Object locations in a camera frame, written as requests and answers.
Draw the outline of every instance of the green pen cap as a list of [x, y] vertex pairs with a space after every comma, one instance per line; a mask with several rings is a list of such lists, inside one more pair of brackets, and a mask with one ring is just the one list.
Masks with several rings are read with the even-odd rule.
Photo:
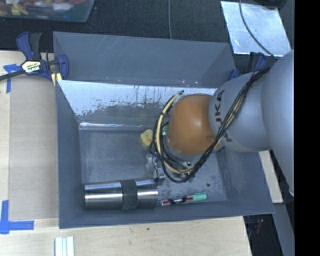
[[206, 200], [207, 194], [206, 194], [206, 192], [196, 193], [196, 194], [192, 195], [192, 199], [193, 199], [193, 201]]

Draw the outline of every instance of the gray box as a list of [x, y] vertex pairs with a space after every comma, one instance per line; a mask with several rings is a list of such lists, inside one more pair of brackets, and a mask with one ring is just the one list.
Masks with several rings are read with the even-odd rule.
[[70, 64], [68, 80], [56, 85], [61, 229], [274, 212], [259, 154], [227, 149], [212, 154], [193, 182], [158, 187], [160, 197], [206, 191], [206, 201], [83, 210], [82, 183], [150, 175], [139, 135], [174, 92], [212, 94], [235, 66], [230, 46], [212, 42], [55, 32], [54, 53]]

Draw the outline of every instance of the wire bundle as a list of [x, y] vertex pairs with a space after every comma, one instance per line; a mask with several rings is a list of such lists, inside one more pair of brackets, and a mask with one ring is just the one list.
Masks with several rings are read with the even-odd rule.
[[[209, 158], [211, 153], [217, 148], [217, 145], [219, 141], [222, 139], [226, 131], [229, 129], [229, 127], [232, 125], [232, 123], [237, 118], [238, 114], [240, 113], [243, 104], [245, 102], [247, 93], [249, 89], [254, 85], [254, 82], [257, 81], [262, 75], [267, 73], [270, 68], [264, 68], [261, 70], [258, 70], [257, 72], [252, 73], [252, 76], [250, 80], [245, 84], [245, 86], [241, 89], [241, 91], [238, 93], [237, 97], [235, 98], [233, 104], [231, 105], [228, 113], [226, 114], [221, 127], [219, 128], [214, 142], [211, 144], [211, 146], [203, 153], [203, 155], [200, 157], [200, 159], [194, 164], [192, 167], [185, 166], [182, 162], [179, 163], [179, 160], [177, 157], [173, 158], [165, 152], [164, 148], [164, 138], [162, 133], [162, 127], [163, 127], [163, 119], [164, 116], [169, 112], [171, 109], [173, 103], [175, 100], [183, 94], [183, 91], [178, 92], [174, 96], [172, 96], [168, 102], [165, 104], [159, 118], [157, 119], [154, 128], [153, 128], [153, 138], [152, 142], [149, 146], [149, 152], [156, 157], [157, 160], [161, 162], [163, 171], [165, 175], [175, 183], [184, 183], [188, 180], [190, 180], [192, 177], [195, 176], [195, 174], [199, 171], [199, 169], [204, 165], [206, 160]], [[180, 179], [175, 179], [171, 175], [169, 175], [168, 170], [175, 174], [179, 174]]]

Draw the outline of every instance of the blue tape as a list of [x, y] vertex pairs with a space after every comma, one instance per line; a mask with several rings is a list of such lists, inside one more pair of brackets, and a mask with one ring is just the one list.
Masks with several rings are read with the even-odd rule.
[[[19, 71], [22, 68], [17, 65], [17, 64], [9, 64], [9, 65], [4, 65], [3, 66], [4, 70], [9, 73], [14, 72], [14, 71]], [[11, 92], [11, 78], [8, 78], [6, 81], [6, 93], [10, 93]]]
[[9, 201], [2, 201], [1, 218], [0, 218], [0, 234], [7, 235], [10, 231], [17, 230], [34, 230], [34, 220], [9, 221]]

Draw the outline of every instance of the black tape band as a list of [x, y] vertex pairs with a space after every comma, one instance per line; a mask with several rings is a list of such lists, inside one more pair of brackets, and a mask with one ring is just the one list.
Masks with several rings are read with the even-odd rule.
[[137, 184], [134, 179], [120, 180], [122, 188], [122, 209], [129, 210], [138, 206]]

